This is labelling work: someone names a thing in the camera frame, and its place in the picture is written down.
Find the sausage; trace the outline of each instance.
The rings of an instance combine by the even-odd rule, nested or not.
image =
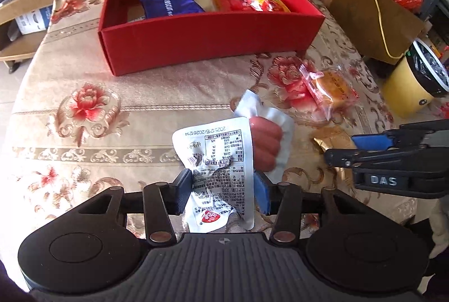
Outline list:
[[[254,169],[270,172],[276,167],[281,148],[282,129],[263,117],[249,119],[253,142]]]

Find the packaged bread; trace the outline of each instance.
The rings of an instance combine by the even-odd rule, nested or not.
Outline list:
[[[301,65],[299,70],[306,80],[307,89],[327,120],[332,117],[334,111],[345,109],[357,101],[356,91],[339,68],[309,72]]]

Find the tiled floor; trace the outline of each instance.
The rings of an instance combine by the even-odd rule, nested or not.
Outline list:
[[[6,65],[0,62],[0,149],[3,146],[17,92],[30,62],[31,60],[22,62],[13,74],[9,74]]]

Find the barcode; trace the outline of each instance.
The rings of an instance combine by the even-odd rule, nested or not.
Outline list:
[[[203,154],[193,154],[193,156],[188,158],[190,165],[199,166],[203,160]]]

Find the red logo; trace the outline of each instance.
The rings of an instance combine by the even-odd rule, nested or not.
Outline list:
[[[218,220],[220,218],[220,215],[212,212],[212,211],[206,211],[203,214],[203,222],[205,223],[211,223],[214,222],[216,220]]]

